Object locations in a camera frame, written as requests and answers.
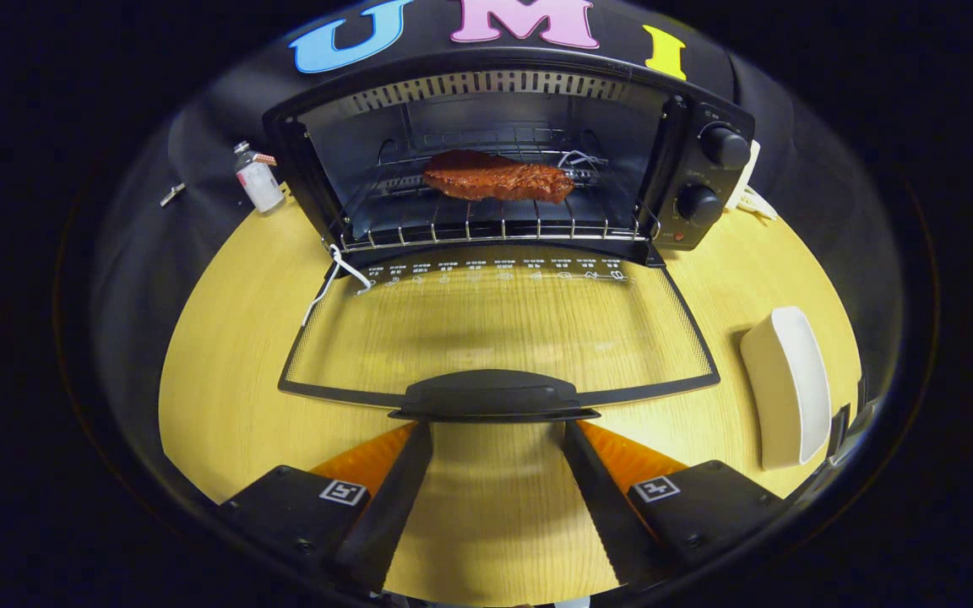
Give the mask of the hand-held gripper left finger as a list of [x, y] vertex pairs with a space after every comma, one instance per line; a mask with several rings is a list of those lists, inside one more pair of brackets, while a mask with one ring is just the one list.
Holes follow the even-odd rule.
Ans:
[[432, 454], [430, 426], [411, 422], [311, 470], [274, 467], [224, 501], [220, 516], [297, 576], [379, 593]]

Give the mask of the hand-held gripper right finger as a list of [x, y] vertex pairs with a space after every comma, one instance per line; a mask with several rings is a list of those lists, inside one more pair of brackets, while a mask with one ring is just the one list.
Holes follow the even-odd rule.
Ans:
[[695, 573], [786, 509], [725, 462], [685, 465], [585, 420], [565, 422], [563, 454], [617, 581], [633, 592]]

